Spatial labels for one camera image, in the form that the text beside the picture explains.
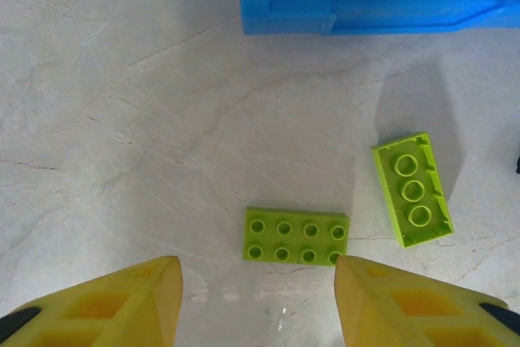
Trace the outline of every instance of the white marble surface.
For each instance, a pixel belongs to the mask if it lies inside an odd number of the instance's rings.
[[[520,310],[520,30],[243,37],[238,0],[0,0],[0,309],[180,256],[176,345],[342,345],[333,270],[241,260],[247,205]],[[456,233],[401,249],[370,147],[428,131]]]

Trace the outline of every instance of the lime green lego brick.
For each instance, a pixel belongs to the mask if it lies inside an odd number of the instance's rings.
[[[407,248],[453,233],[427,133],[372,148],[388,213]]]
[[[341,213],[248,207],[244,260],[334,266],[346,253],[349,225]]]

